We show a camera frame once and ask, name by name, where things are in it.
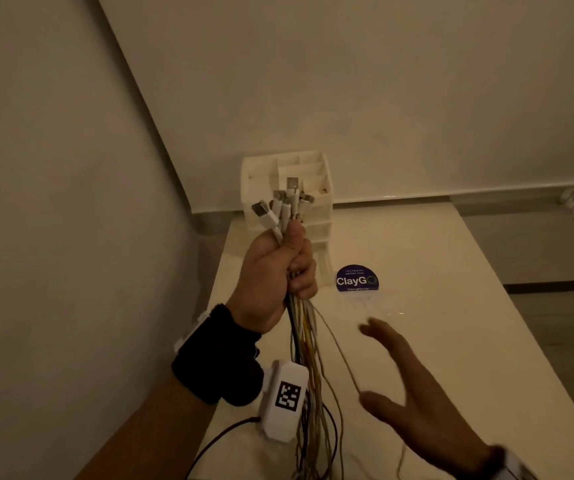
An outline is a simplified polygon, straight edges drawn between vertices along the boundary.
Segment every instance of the purple sticker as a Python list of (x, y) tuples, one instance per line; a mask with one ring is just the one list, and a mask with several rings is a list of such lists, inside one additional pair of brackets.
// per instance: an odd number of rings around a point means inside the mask
[(350, 264), (336, 274), (336, 288), (338, 291), (378, 290), (378, 278), (368, 267)]

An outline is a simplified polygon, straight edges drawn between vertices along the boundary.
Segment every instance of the white table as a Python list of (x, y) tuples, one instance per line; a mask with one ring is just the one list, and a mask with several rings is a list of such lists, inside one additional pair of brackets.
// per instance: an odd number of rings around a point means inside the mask
[[(233, 290), (251, 237), (243, 218), (232, 221), (210, 306)], [(541, 480), (574, 479), (574, 404), (516, 311), (467, 227), (450, 203), (337, 209), (331, 241), (337, 270), (362, 264), (379, 277), (368, 295), (320, 290), (313, 302), (334, 330), (363, 389), (403, 400), (395, 365), (357, 331), (368, 315), (387, 320), (488, 443), (510, 446)], [(289, 321), (259, 342), (263, 366), (289, 357)], [(338, 351), (319, 327), (328, 376), (345, 414), (345, 477), (394, 478), (401, 439), (360, 407)], [(331, 395), (325, 401), (333, 404)], [(205, 443), (237, 420), (258, 412), (221, 402)], [(331, 407), (336, 415), (336, 408)], [(195, 478), (289, 479), (293, 446), (262, 440), (245, 425), (216, 443)], [(404, 479), (449, 478), (410, 454)]]

